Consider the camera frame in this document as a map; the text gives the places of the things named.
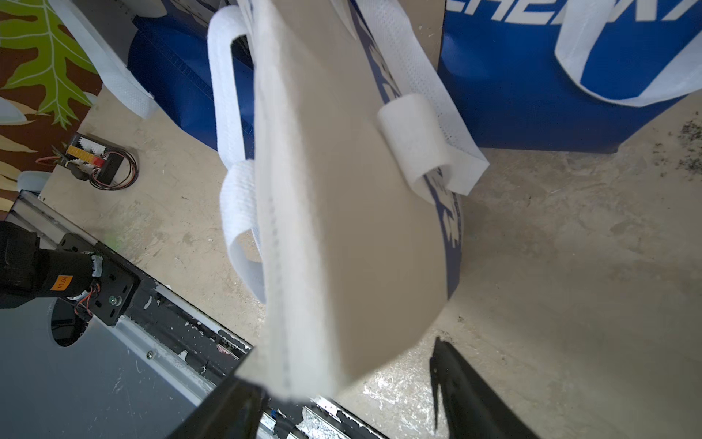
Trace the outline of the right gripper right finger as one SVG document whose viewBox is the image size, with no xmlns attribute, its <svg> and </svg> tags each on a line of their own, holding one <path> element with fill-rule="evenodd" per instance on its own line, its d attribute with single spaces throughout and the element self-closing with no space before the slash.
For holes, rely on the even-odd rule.
<svg viewBox="0 0 702 439">
<path fill-rule="evenodd" d="M 436 338 L 429 369 L 434 415 L 444 409 L 449 437 L 537 436 L 451 343 Z"/>
</svg>

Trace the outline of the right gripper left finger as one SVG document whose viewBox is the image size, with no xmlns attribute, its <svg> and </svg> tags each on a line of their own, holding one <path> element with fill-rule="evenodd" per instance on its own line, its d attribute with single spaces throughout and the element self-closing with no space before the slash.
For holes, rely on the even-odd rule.
<svg viewBox="0 0 702 439">
<path fill-rule="evenodd" d="M 256 438 L 269 395 L 238 375 L 255 354 L 253 350 L 167 438 Z"/>
</svg>

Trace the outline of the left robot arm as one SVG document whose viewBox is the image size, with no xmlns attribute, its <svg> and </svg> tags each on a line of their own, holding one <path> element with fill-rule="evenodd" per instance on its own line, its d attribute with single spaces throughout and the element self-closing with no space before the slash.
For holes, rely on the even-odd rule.
<svg viewBox="0 0 702 439">
<path fill-rule="evenodd" d="M 36 298 L 71 298 L 90 292 L 102 276 L 103 258 L 42 249 L 40 238 L 14 223 L 1 223 L 1 307 Z"/>
</svg>

